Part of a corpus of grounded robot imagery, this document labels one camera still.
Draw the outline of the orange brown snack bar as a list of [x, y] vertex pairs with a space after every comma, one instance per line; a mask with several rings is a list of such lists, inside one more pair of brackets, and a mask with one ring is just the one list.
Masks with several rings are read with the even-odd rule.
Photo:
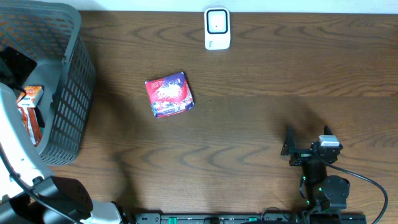
[[37, 147], [41, 142], [42, 132], [37, 121], [35, 108], [18, 107], [18, 110], [22, 116], [22, 123], [27, 130], [30, 140]]

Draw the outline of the red purple snack packet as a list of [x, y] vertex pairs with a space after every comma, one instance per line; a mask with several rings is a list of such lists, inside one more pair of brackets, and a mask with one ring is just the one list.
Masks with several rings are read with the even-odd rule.
[[165, 118], [190, 110], [193, 95], [183, 72], [145, 82], [150, 107], [156, 118]]

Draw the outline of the small orange tissue pack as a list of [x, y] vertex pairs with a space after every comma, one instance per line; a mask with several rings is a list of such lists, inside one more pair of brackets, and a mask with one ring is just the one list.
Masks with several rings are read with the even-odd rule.
[[35, 108], [44, 94], [42, 86], [25, 86], [17, 99], [17, 106], [21, 108]]

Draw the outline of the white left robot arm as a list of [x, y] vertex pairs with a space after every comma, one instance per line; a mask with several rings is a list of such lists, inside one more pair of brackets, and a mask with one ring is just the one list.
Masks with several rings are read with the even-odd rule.
[[1, 223], [122, 223], [114, 203], [92, 200], [78, 180], [54, 176], [16, 101], [13, 89], [1, 84]]

